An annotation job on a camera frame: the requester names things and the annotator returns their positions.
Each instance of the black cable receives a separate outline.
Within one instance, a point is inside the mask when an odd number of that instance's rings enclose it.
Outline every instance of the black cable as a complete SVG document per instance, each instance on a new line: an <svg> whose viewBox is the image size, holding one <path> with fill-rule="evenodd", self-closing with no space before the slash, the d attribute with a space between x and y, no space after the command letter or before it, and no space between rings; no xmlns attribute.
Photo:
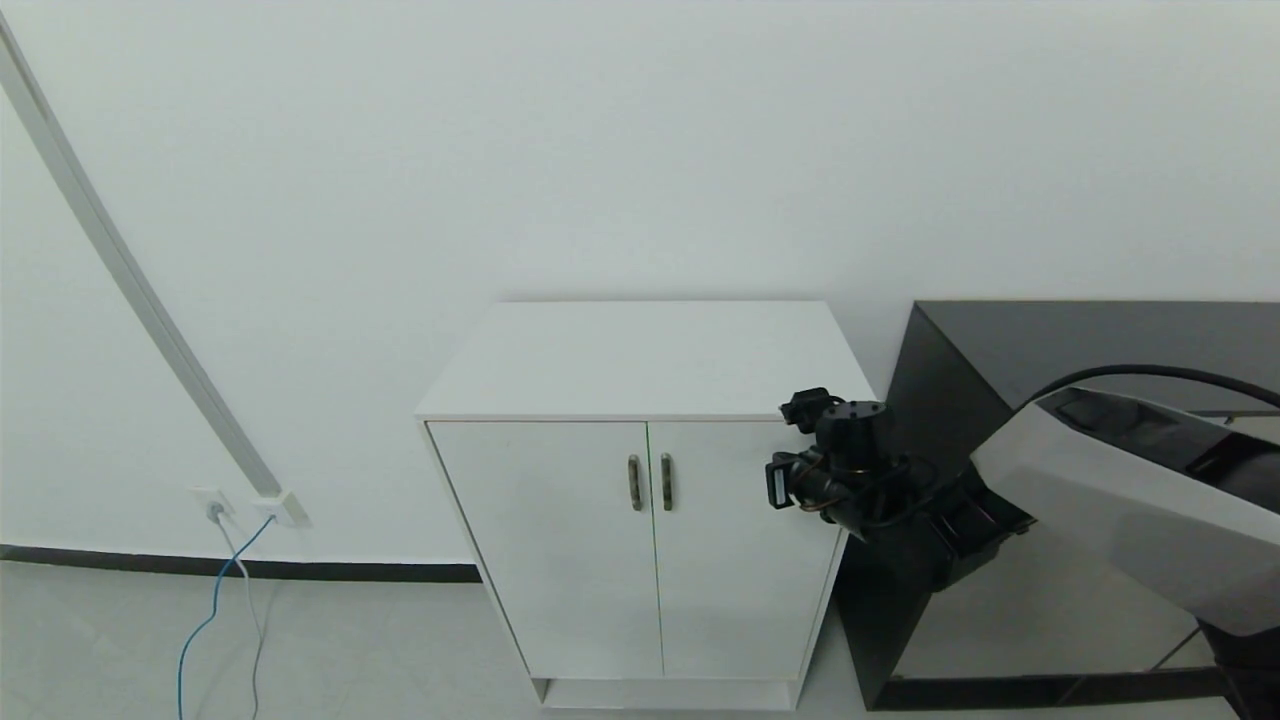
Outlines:
<svg viewBox="0 0 1280 720"><path fill-rule="evenodd" d="M1019 410L1036 402L1041 397L1062 389L1064 387L1073 386L1080 380L1087 380L1091 378L1101 378L1105 375L1156 375L1161 378L1178 378L1183 380L1192 380L1197 383L1203 383L1208 386L1220 387L1229 389L1231 392L1238 392L1247 397L1252 397L1260 402L1266 402L1267 405L1280 410L1280 392L1270 391L1265 387L1256 386L1253 383L1247 383L1244 380L1238 380L1235 378L1229 378L1226 375L1219 375L1217 373L1210 373L1208 370L1194 370L1192 368L1176 368L1174 365L1100 365L1097 368L1089 368L1087 370L1079 370L1069 375L1062 375L1061 378L1051 382L1050 384L1041 388L1039 392L1032 395L1030 400L1021 404Z"/></svg>
<svg viewBox="0 0 1280 720"><path fill-rule="evenodd" d="M1160 659L1160 662L1152 665L1151 670L1148 670L1148 671L1149 673L1155 673L1156 670L1160 670L1165 665L1165 662L1169 662L1170 657L1178 655L1178 651L1181 650L1181 648L1184 648L1187 646L1187 643L1192 642L1192 638L1194 638L1198 634L1199 634L1199 625L1196 625L1196 629L1192 630L1189 635L1187 635L1185 638L1183 638L1183 642L1175 644L1174 650L1166 652L1165 656Z"/></svg>

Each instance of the black baseboard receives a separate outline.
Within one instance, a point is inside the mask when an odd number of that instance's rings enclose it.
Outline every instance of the black baseboard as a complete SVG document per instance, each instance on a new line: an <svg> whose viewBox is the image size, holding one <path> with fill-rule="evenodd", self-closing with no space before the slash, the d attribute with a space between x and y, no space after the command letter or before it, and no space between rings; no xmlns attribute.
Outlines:
<svg viewBox="0 0 1280 720"><path fill-rule="evenodd" d="M874 710L1014 710L1224 697L1217 667L1024 678L895 678Z"/></svg>
<svg viewBox="0 0 1280 720"><path fill-rule="evenodd" d="M216 557L173 557L168 555L129 555L0 544L0 560L68 565L131 573L169 573L214 577L227 560ZM276 562L246 560L255 578L279 580L344 580L367 583L479 583L475 565L402 565L397 562ZM232 566L228 575L239 575Z"/></svg>

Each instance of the black table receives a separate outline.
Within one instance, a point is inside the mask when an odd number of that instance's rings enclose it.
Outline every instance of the black table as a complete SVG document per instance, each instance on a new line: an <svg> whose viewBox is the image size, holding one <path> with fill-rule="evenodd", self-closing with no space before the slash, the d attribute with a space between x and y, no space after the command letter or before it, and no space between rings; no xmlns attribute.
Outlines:
<svg viewBox="0 0 1280 720"><path fill-rule="evenodd" d="M905 446L952 474L1014 409L1069 373L1112 364L1178 365L1280 389L1277 351L1280 304L922 301L908 322L887 402ZM1169 378L1115 377L1082 384L1208 416L1277 414L1230 391ZM869 710L1093 705L1225 692L1216 667L895 678L929 602L924 588L924 578L913 569L882 566L849 543L833 594Z"/></svg>

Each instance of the black glossy surface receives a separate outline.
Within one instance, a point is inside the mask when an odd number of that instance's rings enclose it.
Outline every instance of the black glossy surface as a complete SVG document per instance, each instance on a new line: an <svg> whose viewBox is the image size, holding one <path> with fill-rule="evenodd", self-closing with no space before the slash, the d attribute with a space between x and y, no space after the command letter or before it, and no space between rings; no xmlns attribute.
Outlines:
<svg viewBox="0 0 1280 720"><path fill-rule="evenodd" d="M918 302L1007 405L1068 373L1152 363L1280 389L1280 304L1119 301ZM1100 378L1124 392L1201 414L1275 414L1256 400L1169 378Z"/></svg>

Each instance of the electrical socket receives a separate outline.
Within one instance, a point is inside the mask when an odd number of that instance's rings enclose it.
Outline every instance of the electrical socket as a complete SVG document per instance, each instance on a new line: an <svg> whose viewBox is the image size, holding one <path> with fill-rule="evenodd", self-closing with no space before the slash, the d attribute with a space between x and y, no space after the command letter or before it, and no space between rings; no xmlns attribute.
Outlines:
<svg viewBox="0 0 1280 720"><path fill-rule="evenodd" d="M302 503L298 502L292 489L282 492L276 497L257 498L253 501L253 507L257 507L264 520L275 515L278 525L284 525L285 528L311 527L311 518L307 516L307 511L302 509Z"/></svg>
<svg viewBox="0 0 1280 720"><path fill-rule="evenodd" d="M227 500L227 496L223 495L223 491L218 488L187 488L187 489L191 491L192 497L195 497L196 502L200 503L200 509L205 512L205 518L209 518L209 506L215 503L221 505L223 512L225 512L227 515L236 514L236 510L232 507L232 503Z"/></svg>

